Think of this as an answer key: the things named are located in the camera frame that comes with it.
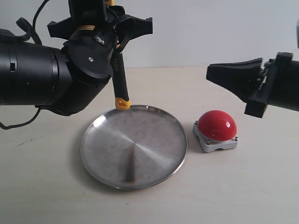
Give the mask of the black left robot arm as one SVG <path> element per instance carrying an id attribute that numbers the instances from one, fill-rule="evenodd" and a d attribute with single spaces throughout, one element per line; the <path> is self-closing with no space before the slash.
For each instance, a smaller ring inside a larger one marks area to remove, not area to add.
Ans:
<path id="1" fill-rule="evenodd" d="M 70 17 L 48 24 L 61 49 L 44 46 L 35 24 L 17 21 L 25 34 L 0 32 L 0 103 L 33 105 L 62 116 L 85 109 L 113 82 L 115 106 L 130 107 L 122 52 L 153 32 L 152 18 L 126 14 L 112 0 L 71 0 Z"/>

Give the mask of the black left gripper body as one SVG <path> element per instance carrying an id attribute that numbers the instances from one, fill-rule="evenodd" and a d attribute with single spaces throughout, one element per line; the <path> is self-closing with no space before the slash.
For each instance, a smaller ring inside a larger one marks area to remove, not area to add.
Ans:
<path id="1" fill-rule="evenodd" d="M 91 53 L 110 58 L 122 53 L 129 41 L 153 33 L 153 19 L 141 19 L 125 12 L 111 0 L 70 0 L 70 16 L 47 25 L 51 37 L 64 39 L 61 49 L 69 61 Z"/>

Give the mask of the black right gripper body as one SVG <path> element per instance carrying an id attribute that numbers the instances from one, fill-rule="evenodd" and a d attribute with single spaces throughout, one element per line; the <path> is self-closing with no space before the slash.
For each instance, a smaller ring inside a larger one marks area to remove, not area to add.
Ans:
<path id="1" fill-rule="evenodd" d="M 263 81 L 249 97 L 246 115 L 262 118 L 269 105 L 299 110 L 299 62 L 292 58 L 292 53 L 278 52 L 264 65 Z"/>

